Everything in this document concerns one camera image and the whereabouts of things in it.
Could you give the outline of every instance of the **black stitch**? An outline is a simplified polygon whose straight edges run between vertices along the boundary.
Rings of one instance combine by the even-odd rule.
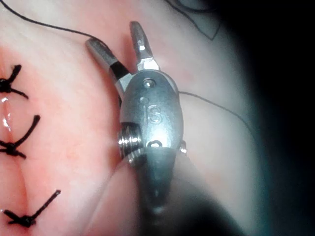
[[[12,221],[9,221],[8,224],[19,224],[24,227],[29,228],[30,226],[36,224],[36,218],[46,209],[46,207],[61,193],[60,190],[56,190],[55,193],[45,202],[45,204],[32,216],[23,215],[22,217],[17,216],[15,213],[10,210],[5,210],[3,213],[10,217]]]
[[[4,78],[0,78],[0,92],[7,92],[7,93],[14,92],[14,93],[17,93],[18,95],[23,96],[26,99],[29,98],[25,93],[11,88],[11,84],[15,80],[16,76],[19,74],[21,68],[22,68],[21,65],[15,65],[9,79],[6,80]]]
[[[29,128],[29,130],[27,131],[27,133],[21,139],[16,141],[15,143],[6,143],[6,142],[0,140],[0,145],[5,147],[3,149],[0,149],[0,152],[5,152],[6,154],[11,155],[11,156],[20,156],[20,157],[25,159],[26,156],[23,153],[16,150],[16,148],[19,145],[21,145],[29,137],[29,135],[35,129],[39,120],[40,120],[39,115],[34,116],[33,123],[31,125],[31,127]]]

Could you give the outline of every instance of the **metal instrument jaw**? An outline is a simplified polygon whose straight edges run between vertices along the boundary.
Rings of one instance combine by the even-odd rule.
[[[131,22],[130,32],[135,74],[100,40],[90,38],[86,46],[109,73],[122,100],[119,146],[122,158],[136,170],[144,228],[151,232],[161,226],[177,152],[186,153],[184,122],[176,83],[159,70],[141,25]]]

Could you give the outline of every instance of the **black suture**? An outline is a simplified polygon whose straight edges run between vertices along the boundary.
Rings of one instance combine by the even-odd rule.
[[[245,125],[245,127],[249,130],[249,132],[250,132],[251,136],[253,137],[253,139],[255,140],[255,142],[257,141],[257,140],[256,140],[256,137],[255,137],[255,135],[254,135],[254,132],[252,131],[250,125],[247,124],[247,122],[246,122],[239,114],[237,114],[236,112],[231,111],[230,109],[227,109],[227,108],[224,107],[224,106],[221,106],[221,105],[219,105],[219,104],[217,104],[217,103],[215,103],[215,102],[212,102],[212,101],[210,101],[210,100],[208,100],[208,99],[206,99],[206,98],[204,98],[204,97],[201,97],[201,96],[199,96],[199,95],[196,95],[196,94],[194,94],[194,93],[191,93],[191,92],[184,92],[184,91],[179,91],[179,93],[180,93],[180,94],[189,95],[189,96],[192,96],[192,97],[195,97],[195,98],[198,98],[198,99],[200,99],[200,100],[202,100],[202,101],[205,101],[205,102],[207,102],[207,103],[209,103],[209,104],[211,104],[211,105],[214,105],[214,106],[216,106],[216,107],[218,107],[218,108],[220,108],[220,109],[222,109],[222,110],[225,110],[225,111],[229,112],[230,114],[234,115],[234,116],[237,117],[237,118]]]
[[[7,4],[5,4],[3,0],[0,0],[0,2],[3,4],[3,6],[4,6],[8,11],[10,11],[11,13],[13,13],[13,14],[16,15],[17,17],[21,18],[22,20],[25,20],[25,21],[28,21],[28,22],[30,22],[30,23],[34,23],[34,24],[37,24],[37,25],[50,27],[50,28],[57,29],[57,30],[63,30],[63,31],[71,32],[71,33],[76,33],[76,34],[84,35],[84,36],[87,36],[87,37],[90,37],[90,38],[94,38],[94,39],[100,41],[101,43],[104,43],[104,42],[103,42],[102,40],[100,40],[99,38],[96,38],[95,36],[90,35],[90,34],[88,34],[88,33],[84,33],[84,32],[80,32],[80,31],[77,31],[77,30],[67,29],[67,28],[63,28],[63,27],[59,27],[59,26],[54,26],[54,25],[50,25],[50,24],[46,24],[46,23],[42,23],[42,22],[39,22],[39,21],[32,20],[32,19],[30,19],[30,18],[27,18],[27,17],[25,17],[25,16],[19,14],[19,13],[16,12],[15,10],[13,10],[11,7],[9,7]]]
[[[19,74],[21,68],[22,68],[21,65],[15,65],[14,69],[12,70],[12,74],[11,74],[10,78],[8,78],[8,79],[0,78],[0,92],[7,92],[7,93],[14,92],[14,93],[17,93],[18,95],[23,96],[26,99],[29,98],[25,93],[11,88],[11,84],[14,82],[14,80],[15,80],[16,76]]]
[[[193,21],[193,19],[192,19],[188,14],[186,14],[185,12],[183,12],[181,9],[177,8],[174,4],[171,3],[170,0],[164,0],[164,1],[167,2],[175,11],[177,11],[177,12],[181,13],[183,16],[185,16],[185,17],[196,27],[196,29],[197,29],[202,35],[204,35],[207,39],[209,39],[210,41],[213,41],[213,40],[216,38],[216,36],[217,36],[217,34],[218,34],[218,32],[219,32],[219,29],[221,28],[222,19],[220,20],[219,25],[218,25],[218,27],[217,27],[215,33],[213,34],[213,36],[212,36],[212,37],[209,37],[207,34],[205,34],[205,33],[199,28],[199,26],[195,23],[195,21]]]
[[[5,148],[0,149],[0,152],[5,152],[8,155],[11,156],[20,156],[24,159],[26,159],[26,156],[19,152],[18,150],[16,150],[16,148],[21,145],[28,137],[29,135],[33,132],[33,130],[35,129],[37,123],[40,120],[40,116],[39,115],[35,115],[34,119],[33,119],[33,123],[31,124],[31,127],[29,128],[29,130],[26,132],[26,134],[20,138],[18,141],[14,142],[14,143],[6,143],[4,141],[0,140],[0,146],[3,146]]]
[[[60,190],[56,190],[54,194],[44,203],[44,205],[32,216],[23,215],[22,217],[17,216],[15,213],[10,210],[5,210],[3,213],[10,217],[12,221],[9,221],[8,224],[18,224],[24,227],[29,228],[30,226],[36,224],[36,218],[46,209],[46,207],[61,193]]]

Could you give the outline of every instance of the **skin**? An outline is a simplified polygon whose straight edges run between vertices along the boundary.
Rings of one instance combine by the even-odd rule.
[[[163,1],[6,3],[32,19],[95,35],[130,71],[135,70],[135,55],[128,24],[139,21],[156,61],[179,90],[223,105],[254,124],[245,61],[224,27],[211,42]],[[8,78],[13,66],[21,64],[12,87],[30,97],[0,93],[5,120],[0,140],[18,140],[33,116],[41,116],[18,147],[26,160],[0,153],[0,209],[32,215],[56,189],[62,191],[29,229],[8,225],[8,217],[0,214],[0,235],[136,235],[137,188],[132,169],[119,156],[117,93],[85,48],[87,38],[27,23],[2,5],[0,10],[0,78]],[[264,183],[248,129],[195,98],[181,95],[181,105],[184,140],[203,190],[246,234],[262,235]],[[181,171],[181,178],[191,176]]]

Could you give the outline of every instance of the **stitch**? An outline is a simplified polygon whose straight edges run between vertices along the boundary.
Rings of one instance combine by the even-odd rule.
[[[17,216],[10,210],[4,210],[4,214],[12,219],[8,224],[19,224],[21,226],[29,228],[30,226],[36,224],[35,219],[46,209],[46,207],[61,193],[60,190],[56,190],[55,193],[44,203],[44,205],[32,216],[23,215],[22,217]]]
[[[0,145],[5,147],[3,149],[0,149],[0,152],[5,152],[6,154],[11,155],[11,156],[20,156],[20,157],[26,159],[26,156],[23,153],[16,150],[16,148],[19,145],[21,145],[29,137],[29,135],[35,129],[39,120],[40,120],[39,115],[34,116],[33,123],[31,125],[31,127],[29,128],[29,130],[26,132],[26,134],[22,138],[20,138],[15,143],[6,143],[6,142],[0,140]]]
[[[7,93],[14,92],[18,95],[23,96],[26,99],[29,98],[25,93],[11,88],[11,84],[14,82],[16,76],[20,73],[21,68],[22,68],[21,65],[15,65],[10,78],[8,79],[0,78],[0,92],[7,92]]]

